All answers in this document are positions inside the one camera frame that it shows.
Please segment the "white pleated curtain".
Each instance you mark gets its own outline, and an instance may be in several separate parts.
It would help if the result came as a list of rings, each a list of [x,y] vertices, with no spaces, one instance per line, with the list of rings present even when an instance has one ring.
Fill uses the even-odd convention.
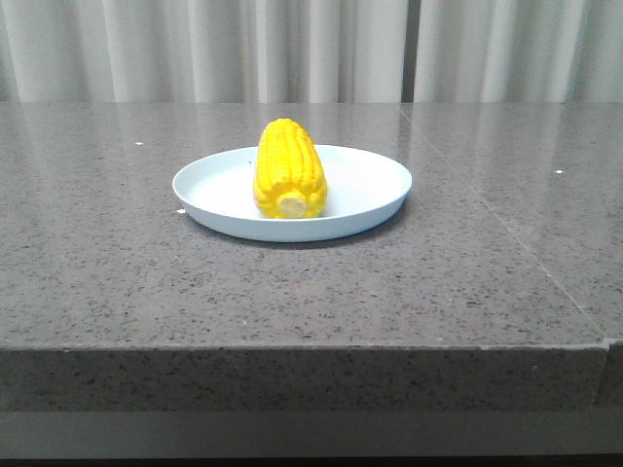
[[[417,102],[619,102],[619,1],[423,1]]]
[[[5,101],[413,96],[416,1],[5,1]]]

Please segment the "white pleated curtain left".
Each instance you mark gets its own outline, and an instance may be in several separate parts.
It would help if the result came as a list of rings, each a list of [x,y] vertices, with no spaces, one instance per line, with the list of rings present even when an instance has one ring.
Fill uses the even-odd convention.
[[[413,96],[416,1],[5,1],[5,101]]]

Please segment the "yellow corn cob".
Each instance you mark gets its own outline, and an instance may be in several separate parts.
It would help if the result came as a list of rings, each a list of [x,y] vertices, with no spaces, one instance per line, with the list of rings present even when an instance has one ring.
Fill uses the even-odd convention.
[[[277,219],[318,217],[328,185],[308,132],[290,119],[270,122],[261,135],[253,195],[262,215]]]

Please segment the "white pleated curtain right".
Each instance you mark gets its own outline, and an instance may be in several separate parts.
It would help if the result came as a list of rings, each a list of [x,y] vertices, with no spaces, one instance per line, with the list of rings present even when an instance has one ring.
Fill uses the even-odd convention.
[[[619,102],[619,1],[423,1],[417,102]]]

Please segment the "light blue round plate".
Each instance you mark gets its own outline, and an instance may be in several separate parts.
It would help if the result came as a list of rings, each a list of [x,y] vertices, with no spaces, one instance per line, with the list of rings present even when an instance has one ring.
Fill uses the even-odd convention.
[[[403,204],[413,179],[399,162],[374,152],[335,145],[316,151],[328,182],[317,218],[270,219],[252,190],[257,149],[207,156],[179,170],[172,189],[195,221],[221,234],[271,242],[307,242],[358,234],[385,222]]]

